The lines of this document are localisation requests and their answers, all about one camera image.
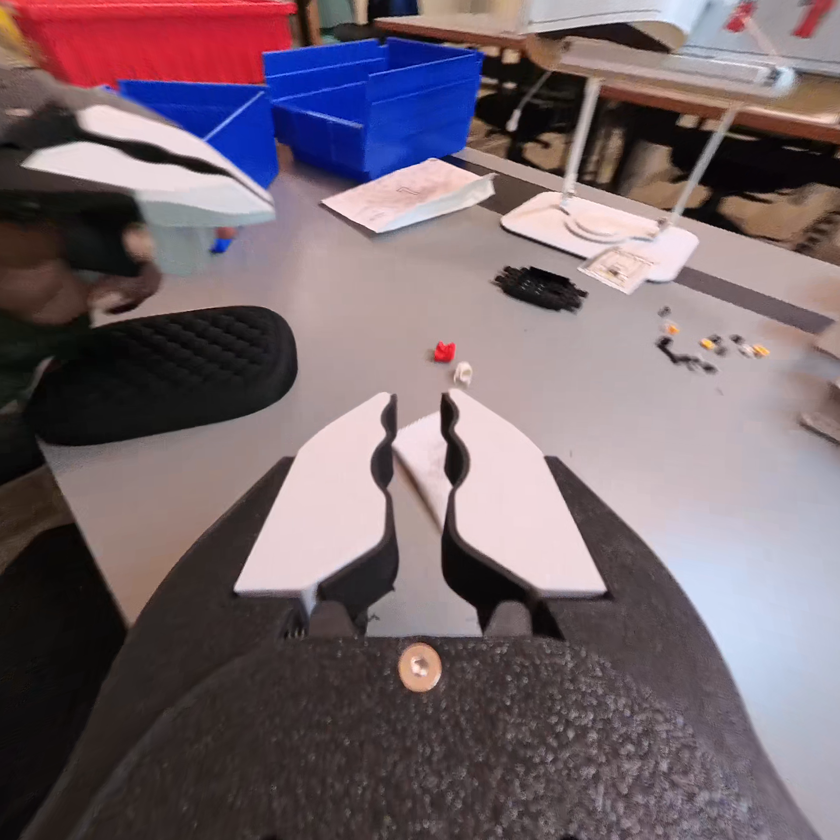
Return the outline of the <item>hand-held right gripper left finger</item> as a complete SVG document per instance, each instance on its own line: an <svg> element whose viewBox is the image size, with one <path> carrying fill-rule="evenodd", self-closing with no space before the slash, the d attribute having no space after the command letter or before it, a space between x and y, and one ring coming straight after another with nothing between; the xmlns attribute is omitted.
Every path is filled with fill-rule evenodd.
<svg viewBox="0 0 840 840"><path fill-rule="evenodd" d="M301 446L234 584L238 596L337 602L351 620L393 590L396 395L379 392Z"/></svg>

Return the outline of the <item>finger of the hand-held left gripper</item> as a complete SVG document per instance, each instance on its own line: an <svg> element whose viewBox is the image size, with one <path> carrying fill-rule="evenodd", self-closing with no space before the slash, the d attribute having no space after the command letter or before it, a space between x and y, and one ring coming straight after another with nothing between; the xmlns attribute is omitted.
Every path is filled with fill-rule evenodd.
<svg viewBox="0 0 840 840"><path fill-rule="evenodd" d="M101 138L148 144L180 158L208 163L233 174L233 164L212 146L182 128L108 105L95 104L76 112L80 128Z"/></svg>
<svg viewBox="0 0 840 840"><path fill-rule="evenodd" d="M206 266L218 228L273 221L268 192L209 147L199 154L173 154L139 143L106 145L73 140L28 154L23 169L60 186L65 203L102 200L106 193L129 198L148 230L152 260L163 273L189 277Z"/></svg>

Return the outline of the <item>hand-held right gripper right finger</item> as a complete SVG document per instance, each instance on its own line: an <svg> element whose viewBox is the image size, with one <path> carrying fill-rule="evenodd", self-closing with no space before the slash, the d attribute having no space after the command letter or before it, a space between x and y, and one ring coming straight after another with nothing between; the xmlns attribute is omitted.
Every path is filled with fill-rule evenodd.
<svg viewBox="0 0 840 840"><path fill-rule="evenodd" d="M451 485L442 571L482 632L511 602L533 626L556 634L551 601L607 596L550 464L528 435L455 388L441 397L441 434Z"/></svg>

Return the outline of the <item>small white paper bag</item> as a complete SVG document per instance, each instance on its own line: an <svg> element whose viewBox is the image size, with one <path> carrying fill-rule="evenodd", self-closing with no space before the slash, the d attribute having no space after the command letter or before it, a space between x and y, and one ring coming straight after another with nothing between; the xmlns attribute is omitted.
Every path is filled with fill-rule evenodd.
<svg viewBox="0 0 840 840"><path fill-rule="evenodd" d="M438 532L443 532L452 483L445 472L448 452L440 412L425 415L402 427L392 444Z"/></svg>

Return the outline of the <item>person's left forearm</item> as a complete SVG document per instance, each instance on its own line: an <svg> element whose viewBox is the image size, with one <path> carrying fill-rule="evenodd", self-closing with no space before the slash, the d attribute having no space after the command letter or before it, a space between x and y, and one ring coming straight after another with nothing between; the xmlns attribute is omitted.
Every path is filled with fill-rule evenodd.
<svg viewBox="0 0 840 840"><path fill-rule="evenodd" d="M65 361L78 352L92 327L84 313L63 324L41 324L1 313L1 408L28 392L45 361Z"/></svg>

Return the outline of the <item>grey wood-edged background desk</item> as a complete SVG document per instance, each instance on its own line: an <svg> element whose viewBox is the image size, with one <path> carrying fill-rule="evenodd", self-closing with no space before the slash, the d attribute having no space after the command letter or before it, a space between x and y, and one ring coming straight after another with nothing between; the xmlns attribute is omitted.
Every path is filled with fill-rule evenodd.
<svg viewBox="0 0 840 840"><path fill-rule="evenodd" d="M490 46L524 53L524 35L499 26L488 14L415 15L381 17L375 26L392 35L440 40L445 43ZM680 85L645 83L629 79L606 80L602 97L609 101L689 114L717 120L730 97ZM745 102L735 124L795 139L838 145L838 80L802 79L793 93L777 102Z"/></svg>

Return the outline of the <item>person's left hand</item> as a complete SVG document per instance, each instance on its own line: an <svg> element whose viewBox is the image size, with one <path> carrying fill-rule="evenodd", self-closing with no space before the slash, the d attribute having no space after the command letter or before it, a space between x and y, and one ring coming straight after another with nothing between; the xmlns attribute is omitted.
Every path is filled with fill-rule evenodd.
<svg viewBox="0 0 840 840"><path fill-rule="evenodd" d="M117 315L136 309L160 288L153 264L137 277L104 276L87 282L65 260L51 224L1 223L1 310L38 325L68 324L84 314Z"/></svg>

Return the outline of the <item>red ribbed plastic bin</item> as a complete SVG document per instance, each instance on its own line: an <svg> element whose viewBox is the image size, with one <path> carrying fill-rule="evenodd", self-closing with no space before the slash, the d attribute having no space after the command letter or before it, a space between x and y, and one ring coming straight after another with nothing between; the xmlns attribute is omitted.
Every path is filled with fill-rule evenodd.
<svg viewBox="0 0 840 840"><path fill-rule="evenodd" d="M292 47L294 2L2 2L38 63L79 87L122 80L260 83Z"/></svg>

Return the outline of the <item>black toy chassis plate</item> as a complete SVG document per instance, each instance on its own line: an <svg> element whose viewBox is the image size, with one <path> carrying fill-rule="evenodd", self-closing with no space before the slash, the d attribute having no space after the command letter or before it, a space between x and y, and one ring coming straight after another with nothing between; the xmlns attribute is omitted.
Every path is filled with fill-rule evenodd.
<svg viewBox="0 0 840 840"><path fill-rule="evenodd" d="M536 266L505 266L492 283L514 300L552 312L578 312L589 297L570 278Z"/></svg>

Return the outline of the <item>large flat white paper bag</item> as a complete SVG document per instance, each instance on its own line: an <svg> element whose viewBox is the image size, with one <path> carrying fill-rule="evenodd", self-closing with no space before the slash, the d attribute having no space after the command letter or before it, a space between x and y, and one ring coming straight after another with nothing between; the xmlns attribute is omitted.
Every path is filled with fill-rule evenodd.
<svg viewBox="0 0 840 840"><path fill-rule="evenodd" d="M375 235L453 214L496 194L493 174L429 159L322 200L328 210Z"/></svg>

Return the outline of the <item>group of small toy pieces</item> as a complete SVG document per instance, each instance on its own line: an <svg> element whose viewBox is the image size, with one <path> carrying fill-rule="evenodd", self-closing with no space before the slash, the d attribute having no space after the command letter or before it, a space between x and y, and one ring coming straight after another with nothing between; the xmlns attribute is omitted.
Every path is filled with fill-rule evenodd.
<svg viewBox="0 0 840 840"><path fill-rule="evenodd" d="M672 315L669 306L657 310L659 336L655 347L674 366L705 375L716 375L720 370L720 361L732 354L747 360L763 360L770 356L770 349L766 345L750 341L739 333L727 335L712 332L684 348L676 341L681 335L681 327L672 319Z"/></svg>

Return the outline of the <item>sticker sheet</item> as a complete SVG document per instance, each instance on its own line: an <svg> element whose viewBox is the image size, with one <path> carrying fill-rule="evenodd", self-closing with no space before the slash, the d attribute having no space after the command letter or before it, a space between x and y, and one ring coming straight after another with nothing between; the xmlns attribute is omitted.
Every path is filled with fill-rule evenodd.
<svg viewBox="0 0 840 840"><path fill-rule="evenodd" d="M645 255L613 246L586 259L577 270L609 288L631 295L651 279L656 268L657 263Z"/></svg>

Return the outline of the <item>person's black clothing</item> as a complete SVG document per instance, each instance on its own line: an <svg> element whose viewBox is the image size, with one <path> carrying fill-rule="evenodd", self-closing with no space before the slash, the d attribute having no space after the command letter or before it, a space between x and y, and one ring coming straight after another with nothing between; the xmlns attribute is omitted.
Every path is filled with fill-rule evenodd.
<svg viewBox="0 0 840 840"><path fill-rule="evenodd" d="M126 626L17 401L2 404L1 837L86 726Z"/></svg>

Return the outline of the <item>toy instruction booklet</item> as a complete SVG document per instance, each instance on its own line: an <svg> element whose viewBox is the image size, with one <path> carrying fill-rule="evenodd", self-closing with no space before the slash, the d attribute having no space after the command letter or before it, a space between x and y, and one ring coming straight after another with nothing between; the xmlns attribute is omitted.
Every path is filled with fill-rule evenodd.
<svg viewBox="0 0 840 840"><path fill-rule="evenodd" d="M838 1L525 1L523 34L623 25L684 56L839 69Z"/></svg>

